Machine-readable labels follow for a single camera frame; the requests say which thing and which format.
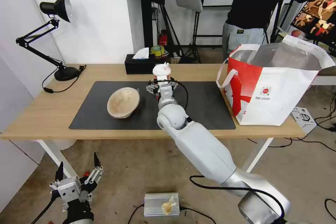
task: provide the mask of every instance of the bag handle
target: bag handle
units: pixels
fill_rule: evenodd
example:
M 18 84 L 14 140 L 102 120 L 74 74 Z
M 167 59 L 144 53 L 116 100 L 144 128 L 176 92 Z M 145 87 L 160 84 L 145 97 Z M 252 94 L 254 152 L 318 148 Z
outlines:
M 225 78 L 223 84 L 220 85 L 218 80 L 221 77 L 223 67 L 224 67 L 224 63 L 220 66 L 220 69 L 219 69 L 218 74 L 217 74 L 216 83 L 217 83 L 217 87 L 219 87 L 219 88 L 224 88 L 225 86 L 227 86 L 230 83 L 230 81 L 232 80 L 233 76 L 238 75 L 238 71 L 236 69 L 231 69 L 231 71 L 228 73 L 227 77 Z

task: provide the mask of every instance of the lamp shade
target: lamp shade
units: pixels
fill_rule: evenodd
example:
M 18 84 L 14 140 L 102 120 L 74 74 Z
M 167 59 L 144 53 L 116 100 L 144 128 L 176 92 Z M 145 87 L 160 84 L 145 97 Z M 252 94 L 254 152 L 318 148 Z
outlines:
M 52 2 L 41 2 L 40 9 L 47 15 L 58 15 L 63 20 L 71 23 L 72 10 L 70 0 L 56 0 Z

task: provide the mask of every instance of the cardboard box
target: cardboard box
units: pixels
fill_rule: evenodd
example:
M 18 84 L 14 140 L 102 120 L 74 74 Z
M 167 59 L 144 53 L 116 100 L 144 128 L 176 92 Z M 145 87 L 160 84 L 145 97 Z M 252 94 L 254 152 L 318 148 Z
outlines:
M 292 116 L 306 134 L 316 127 L 314 118 L 306 108 L 295 107 L 292 111 Z

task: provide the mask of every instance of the cup lid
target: cup lid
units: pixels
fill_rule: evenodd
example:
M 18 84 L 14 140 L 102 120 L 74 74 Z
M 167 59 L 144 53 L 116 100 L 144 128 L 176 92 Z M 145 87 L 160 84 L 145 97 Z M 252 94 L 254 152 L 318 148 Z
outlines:
M 153 68 L 153 74 L 155 76 L 160 76 L 160 75 L 169 75 L 171 73 L 169 63 L 165 62 L 164 64 L 159 64 L 156 65 Z

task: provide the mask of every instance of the red and white bag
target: red and white bag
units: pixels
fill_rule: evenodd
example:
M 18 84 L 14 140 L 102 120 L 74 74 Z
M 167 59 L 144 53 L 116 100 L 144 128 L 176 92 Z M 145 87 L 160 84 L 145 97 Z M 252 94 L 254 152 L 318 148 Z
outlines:
M 240 45 L 229 56 L 224 88 L 241 125 L 281 125 L 321 69 L 335 66 L 325 50 L 287 35 L 282 43 Z

